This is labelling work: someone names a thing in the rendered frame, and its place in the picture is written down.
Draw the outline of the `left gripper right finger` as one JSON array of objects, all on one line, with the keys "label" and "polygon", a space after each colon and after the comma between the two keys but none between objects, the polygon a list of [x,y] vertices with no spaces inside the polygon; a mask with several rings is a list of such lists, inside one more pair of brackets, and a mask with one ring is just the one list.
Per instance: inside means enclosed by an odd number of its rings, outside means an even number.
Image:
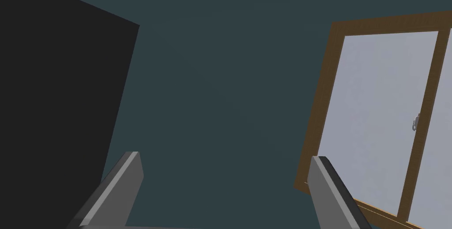
[{"label": "left gripper right finger", "polygon": [[307,177],[320,229],[372,229],[325,156],[313,156]]}]

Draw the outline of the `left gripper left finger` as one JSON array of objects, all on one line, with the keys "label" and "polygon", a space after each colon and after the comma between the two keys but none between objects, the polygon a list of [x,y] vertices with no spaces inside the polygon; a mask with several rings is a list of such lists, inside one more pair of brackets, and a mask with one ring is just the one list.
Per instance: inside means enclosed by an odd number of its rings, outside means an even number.
[{"label": "left gripper left finger", "polygon": [[126,152],[83,204],[68,227],[125,227],[143,176],[139,152]]}]

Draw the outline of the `brown wooden framed window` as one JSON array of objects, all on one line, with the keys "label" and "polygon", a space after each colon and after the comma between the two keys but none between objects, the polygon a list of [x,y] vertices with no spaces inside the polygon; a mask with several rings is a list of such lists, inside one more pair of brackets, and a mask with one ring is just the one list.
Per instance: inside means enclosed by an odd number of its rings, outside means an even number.
[{"label": "brown wooden framed window", "polygon": [[452,11],[334,22],[294,187],[325,156],[371,225],[452,229]]}]

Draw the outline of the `black cabinet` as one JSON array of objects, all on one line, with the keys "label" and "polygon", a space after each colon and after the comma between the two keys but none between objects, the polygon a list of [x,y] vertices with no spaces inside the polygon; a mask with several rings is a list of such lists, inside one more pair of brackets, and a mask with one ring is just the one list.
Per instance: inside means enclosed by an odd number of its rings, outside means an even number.
[{"label": "black cabinet", "polygon": [[0,229],[66,229],[98,187],[139,26],[0,0]]}]

